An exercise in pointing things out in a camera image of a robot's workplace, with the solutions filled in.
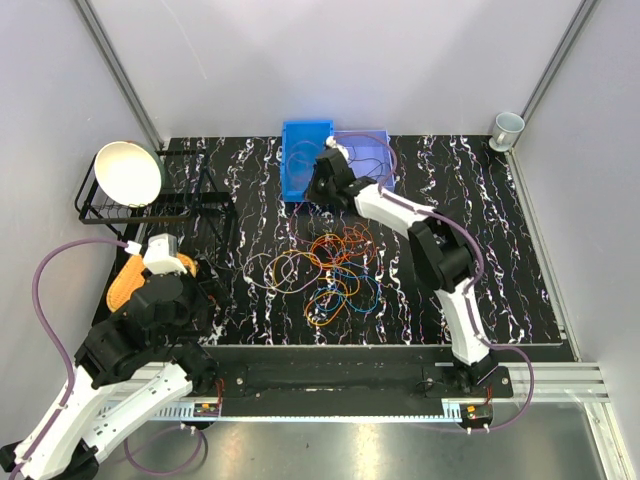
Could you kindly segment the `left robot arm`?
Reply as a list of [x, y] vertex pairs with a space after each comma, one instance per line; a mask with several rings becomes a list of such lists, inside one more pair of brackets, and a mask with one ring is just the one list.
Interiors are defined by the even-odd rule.
[[1, 449], [11, 478], [92, 479], [130, 434], [189, 394], [219, 394], [217, 362], [199, 345], [209, 298], [178, 257], [145, 261], [129, 300], [94, 325], [74, 356], [73, 384], [20, 442]]

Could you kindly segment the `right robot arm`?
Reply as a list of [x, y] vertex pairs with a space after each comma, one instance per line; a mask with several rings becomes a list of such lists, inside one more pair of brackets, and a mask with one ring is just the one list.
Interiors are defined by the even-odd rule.
[[408, 240], [415, 273], [436, 294], [445, 316], [455, 387], [470, 397], [486, 389], [497, 361], [479, 322], [475, 284], [483, 262], [470, 234], [434, 208], [356, 176], [337, 148], [316, 157], [305, 198], [375, 221]]

